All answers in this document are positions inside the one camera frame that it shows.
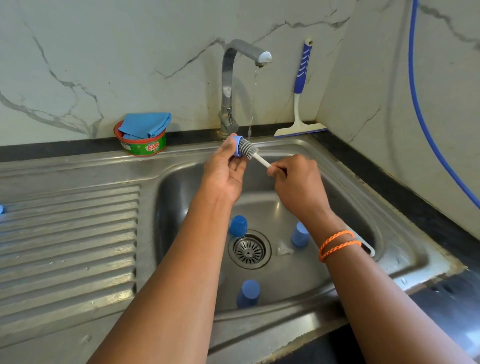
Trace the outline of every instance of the granite countertop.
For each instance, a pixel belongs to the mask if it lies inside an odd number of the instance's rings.
[[[273,135],[287,124],[257,125],[252,136]],[[241,127],[246,135],[248,127]],[[330,153],[391,205],[457,257],[468,270],[411,295],[411,298],[471,357],[480,356],[480,242],[407,187],[328,131],[312,134]],[[219,140],[214,129],[167,133],[168,145]],[[121,150],[115,138],[0,147],[0,162]],[[276,361],[287,363],[364,362],[349,325],[335,330]]]

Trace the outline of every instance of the brush bristles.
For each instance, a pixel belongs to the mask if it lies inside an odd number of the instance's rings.
[[[253,155],[258,152],[258,148],[250,143],[247,139],[241,138],[239,141],[239,153],[252,160]]]

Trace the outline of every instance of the blue brush cap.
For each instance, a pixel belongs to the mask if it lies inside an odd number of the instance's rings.
[[[291,240],[293,245],[303,248],[307,246],[309,237],[310,234],[308,233],[307,229],[301,222],[299,222],[295,227],[295,231],[292,234]]]
[[[258,304],[258,297],[260,296],[260,284],[249,279],[246,280],[237,295],[237,307],[247,308],[256,306]]]
[[[241,154],[239,153],[239,142],[242,138],[243,136],[241,135],[233,136],[233,139],[235,139],[235,141],[237,142],[237,146],[235,147],[235,153],[233,153],[233,155],[236,157],[241,157]]]
[[[247,219],[242,215],[237,215],[232,219],[230,224],[230,234],[233,236],[244,236],[247,233],[248,224]]]

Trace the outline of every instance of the sink drain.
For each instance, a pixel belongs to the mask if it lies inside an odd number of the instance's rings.
[[[245,269],[258,269],[268,263],[272,256],[272,248],[263,234],[248,230],[245,236],[230,239],[228,254],[238,266]]]

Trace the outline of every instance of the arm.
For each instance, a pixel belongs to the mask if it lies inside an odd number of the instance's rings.
[[[228,138],[206,163],[201,187],[161,264],[88,364],[205,363],[228,219],[244,158]]]
[[[315,161],[295,155],[274,162],[267,173],[275,177],[283,205],[318,246],[345,229],[330,209]],[[350,240],[341,235],[323,252]],[[344,247],[325,263],[367,363],[474,363],[360,246]]]

